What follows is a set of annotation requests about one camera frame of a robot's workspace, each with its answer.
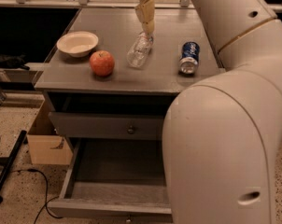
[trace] cabinet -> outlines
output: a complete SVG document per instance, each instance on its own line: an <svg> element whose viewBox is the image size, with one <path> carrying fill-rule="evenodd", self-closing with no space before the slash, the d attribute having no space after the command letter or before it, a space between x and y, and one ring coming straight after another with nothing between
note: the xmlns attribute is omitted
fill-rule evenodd
<svg viewBox="0 0 282 224"><path fill-rule="evenodd" d="M96 49L115 58L113 74L97 77L88 57L57 51L35 84L58 134L74 151L60 198L49 204L58 216L172 220L162 162L163 119L181 91L220 69L195 10L160 8L155 17L154 48L147 64L133 69L126 52L141 31L134 10L83 8L71 31L99 36ZM186 77L178 73L178 61L182 45L191 40L201 46L200 67Z"/></svg>

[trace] bowl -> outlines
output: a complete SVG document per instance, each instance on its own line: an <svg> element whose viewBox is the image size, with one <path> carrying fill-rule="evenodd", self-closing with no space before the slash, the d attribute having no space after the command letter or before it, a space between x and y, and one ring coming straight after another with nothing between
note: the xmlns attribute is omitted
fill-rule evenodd
<svg viewBox="0 0 282 224"><path fill-rule="evenodd" d="M62 36L57 42L57 48L72 57L84 57L97 43L98 37L93 33L73 32Z"/></svg>

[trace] blue can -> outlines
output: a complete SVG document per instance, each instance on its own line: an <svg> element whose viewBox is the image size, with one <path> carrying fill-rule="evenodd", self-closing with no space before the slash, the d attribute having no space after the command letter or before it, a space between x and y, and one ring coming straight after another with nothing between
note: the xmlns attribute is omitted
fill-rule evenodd
<svg viewBox="0 0 282 224"><path fill-rule="evenodd" d="M184 74L194 74L199 65L200 47L196 42L186 42L181 49L179 71Z"/></svg>

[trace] floor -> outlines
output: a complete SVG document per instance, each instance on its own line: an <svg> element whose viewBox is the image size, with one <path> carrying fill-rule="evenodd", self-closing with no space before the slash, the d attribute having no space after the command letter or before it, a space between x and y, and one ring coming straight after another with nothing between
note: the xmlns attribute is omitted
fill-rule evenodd
<svg viewBox="0 0 282 224"><path fill-rule="evenodd" d="M39 94L8 93L7 100L0 106L0 157L9 155L21 130L28 131L43 102ZM282 144L276 160L276 224L282 224ZM0 224L26 223L74 223L74 224L119 224L123 223L101 219L80 219L51 217L43 210L35 222L36 216L44 205L46 182L42 174L17 172L35 168L48 179L48 200L57 197L63 185L67 166L60 165L32 165L27 145L22 145L11 168L7 182L2 188L3 202L0 204Z"/></svg>

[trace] red apple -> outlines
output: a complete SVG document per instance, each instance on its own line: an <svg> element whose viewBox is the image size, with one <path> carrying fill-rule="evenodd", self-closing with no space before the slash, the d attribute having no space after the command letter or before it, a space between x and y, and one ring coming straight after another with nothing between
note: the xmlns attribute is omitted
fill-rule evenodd
<svg viewBox="0 0 282 224"><path fill-rule="evenodd" d="M100 77L110 75L114 69L114 58L106 50L95 51L89 59L92 71Z"/></svg>

